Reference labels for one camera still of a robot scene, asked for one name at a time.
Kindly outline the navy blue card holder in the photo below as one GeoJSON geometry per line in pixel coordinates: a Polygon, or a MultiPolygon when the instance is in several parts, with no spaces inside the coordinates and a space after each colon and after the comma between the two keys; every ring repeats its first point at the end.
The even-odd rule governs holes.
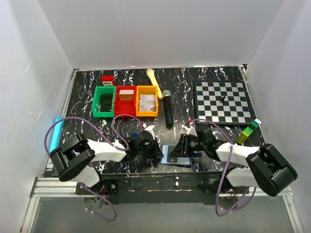
{"type": "Polygon", "coordinates": [[[192,165],[194,158],[202,157],[201,152],[195,152],[192,157],[173,157],[170,155],[175,145],[163,145],[162,154],[163,157],[160,160],[161,165],[170,165],[170,166],[188,166],[192,165]]]}

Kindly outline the black credit card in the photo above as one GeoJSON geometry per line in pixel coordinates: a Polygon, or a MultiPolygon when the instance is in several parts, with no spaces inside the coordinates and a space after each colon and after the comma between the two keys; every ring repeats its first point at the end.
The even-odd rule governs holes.
{"type": "Polygon", "coordinates": [[[178,158],[177,158],[177,157],[169,157],[169,158],[168,158],[168,162],[170,162],[170,163],[174,163],[174,164],[176,164],[176,163],[177,163],[177,160],[178,160],[178,158]]]}

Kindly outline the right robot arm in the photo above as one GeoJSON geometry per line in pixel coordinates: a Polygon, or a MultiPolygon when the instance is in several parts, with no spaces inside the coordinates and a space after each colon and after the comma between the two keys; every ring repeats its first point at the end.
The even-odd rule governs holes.
{"type": "Polygon", "coordinates": [[[180,136],[178,144],[170,152],[171,157],[192,157],[203,151],[210,159],[238,164],[226,168],[218,185],[223,191],[235,187],[260,188],[275,197],[298,178],[298,173],[272,144],[246,147],[217,139],[206,124],[180,136]]]}

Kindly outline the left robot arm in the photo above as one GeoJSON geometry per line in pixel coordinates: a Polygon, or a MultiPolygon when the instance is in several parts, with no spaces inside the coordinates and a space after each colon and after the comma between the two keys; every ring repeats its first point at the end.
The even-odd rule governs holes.
{"type": "Polygon", "coordinates": [[[147,159],[159,159],[163,153],[151,130],[143,130],[135,137],[127,137],[109,144],[87,139],[78,134],[50,152],[58,178],[62,182],[75,180],[86,187],[100,182],[99,173],[89,164],[97,161],[130,161],[138,155],[147,159]]]}

